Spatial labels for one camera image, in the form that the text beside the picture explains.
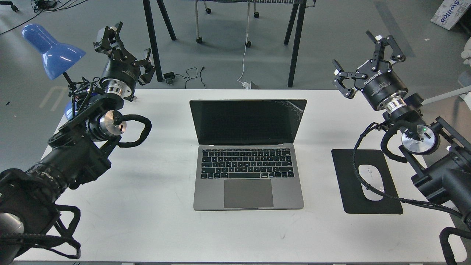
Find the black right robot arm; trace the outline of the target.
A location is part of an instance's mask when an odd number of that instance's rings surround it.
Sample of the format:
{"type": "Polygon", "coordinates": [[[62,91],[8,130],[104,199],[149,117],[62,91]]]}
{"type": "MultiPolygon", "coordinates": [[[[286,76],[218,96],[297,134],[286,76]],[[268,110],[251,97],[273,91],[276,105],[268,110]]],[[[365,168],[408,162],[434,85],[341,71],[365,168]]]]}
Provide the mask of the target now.
{"type": "Polygon", "coordinates": [[[360,134],[352,151],[353,172],[361,185],[378,196],[401,203],[449,213],[461,219],[466,229],[446,227],[441,230],[439,241],[446,264],[456,265],[449,237],[470,239],[470,142],[442,117],[427,124],[420,108],[452,96],[460,96],[470,104],[470,86],[424,100],[419,94],[407,97],[407,86],[393,71],[393,65],[406,60],[393,36],[373,35],[366,32],[375,44],[372,58],[354,72],[345,71],[333,60],[335,66],[333,85],[341,94],[352,99],[361,92],[373,110],[383,110],[383,123],[373,122],[360,134]],[[382,153],[399,163],[410,164],[415,171],[413,185],[425,196],[425,200],[400,198],[380,191],[360,174],[357,150],[372,130],[384,131],[380,143],[382,153]]]}

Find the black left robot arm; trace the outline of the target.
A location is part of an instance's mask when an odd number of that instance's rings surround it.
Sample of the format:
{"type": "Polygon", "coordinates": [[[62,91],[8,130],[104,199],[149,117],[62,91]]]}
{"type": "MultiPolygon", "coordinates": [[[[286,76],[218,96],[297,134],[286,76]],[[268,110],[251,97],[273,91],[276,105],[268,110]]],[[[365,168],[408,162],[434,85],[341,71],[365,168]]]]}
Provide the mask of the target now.
{"type": "Polygon", "coordinates": [[[27,171],[10,168],[1,173],[1,264],[31,248],[54,252],[64,243],[76,251],[62,252],[78,259],[80,243],[73,238],[80,210],[56,204],[68,188],[76,189],[99,178],[111,167],[108,156],[113,149],[132,148],[148,137],[152,124],[146,117],[120,113],[124,101],[132,101],[136,84],[148,84],[155,72],[146,49],[138,60],[120,39],[122,22],[99,31],[94,42],[96,52],[106,54],[108,63],[102,77],[93,82],[72,82],[66,70],[85,52],[60,43],[41,25],[26,25],[22,36],[42,55],[50,79],[66,78],[72,108],[68,121],[48,141],[52,151],[27,171]]]}

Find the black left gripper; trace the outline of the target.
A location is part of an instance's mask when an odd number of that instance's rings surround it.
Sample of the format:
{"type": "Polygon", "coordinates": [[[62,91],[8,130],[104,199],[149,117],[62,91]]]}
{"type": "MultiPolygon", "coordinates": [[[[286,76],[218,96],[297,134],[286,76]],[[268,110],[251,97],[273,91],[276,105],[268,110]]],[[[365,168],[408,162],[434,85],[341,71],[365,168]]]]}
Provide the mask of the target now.
{"type": "Polygon", "coordinates": [[[150,48],[144,50],[144,58],[137,60],[127,56],[119,32],[123,22],[99,30],[94,50],[105,54],[109,60],[100,79],[100,86],[105,93],[113,93],[121,98],[134,98],[137,82],[140,85],[149,84],[155,73],[151,62],[150,48]]]}

